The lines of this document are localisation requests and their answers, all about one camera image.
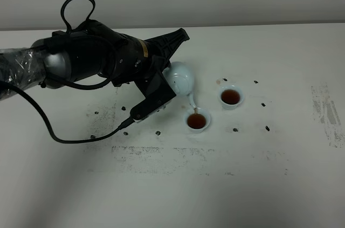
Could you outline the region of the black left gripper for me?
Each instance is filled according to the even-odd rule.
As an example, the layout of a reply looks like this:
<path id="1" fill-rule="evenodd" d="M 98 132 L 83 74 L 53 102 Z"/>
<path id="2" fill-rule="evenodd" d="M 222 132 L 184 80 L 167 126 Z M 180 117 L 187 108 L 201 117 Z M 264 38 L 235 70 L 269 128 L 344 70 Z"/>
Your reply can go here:
<path id="1" fill-rule="evenodd" d="M 115 48 L 116 67 L 112 84 L 119 87 L 127 82 L 149 79 L 157 71 L 162 72 L 179 46 L 188 40 L 183 28 L 146 40 L 113 33 L 110 42 Z"/>

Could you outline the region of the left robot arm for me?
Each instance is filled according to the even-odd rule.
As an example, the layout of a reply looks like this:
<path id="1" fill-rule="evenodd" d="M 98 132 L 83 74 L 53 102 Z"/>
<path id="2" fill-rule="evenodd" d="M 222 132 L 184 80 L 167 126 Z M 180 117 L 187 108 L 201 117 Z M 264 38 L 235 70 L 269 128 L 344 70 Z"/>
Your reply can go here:
<path id="1" fill-rule="evenodd" d="M 22 90 L 44 85 L 75 87 L 98 75 L 103 83 L 134 82 L 146 101 L 174 98 L 163 77 L 170 58 L 187 41 L 184 29 L 142 40 L 118 33 L 95 20 L 72 31 L 56 31 L 27 49 L 1 51 L 1 80 Z"/>

